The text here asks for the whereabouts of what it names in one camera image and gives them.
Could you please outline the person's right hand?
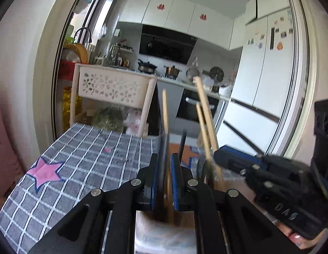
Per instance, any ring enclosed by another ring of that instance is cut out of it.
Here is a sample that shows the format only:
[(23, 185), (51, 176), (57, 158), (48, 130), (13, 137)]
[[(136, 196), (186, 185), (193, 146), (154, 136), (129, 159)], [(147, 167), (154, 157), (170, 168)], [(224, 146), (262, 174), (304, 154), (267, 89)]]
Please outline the person's right hand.
[(320, 239), (323, 237), (325, 233), (325, 231), (322, 231), (315, 239), (308, 240), (281, 222), (277, 222), (275, 223), (275, 225), (279, 228), (280, 231), (282, 231), (284, 235), (286, 235), (300, 249), (308, 249), (315, 246), (317, 243), (319, 243)]

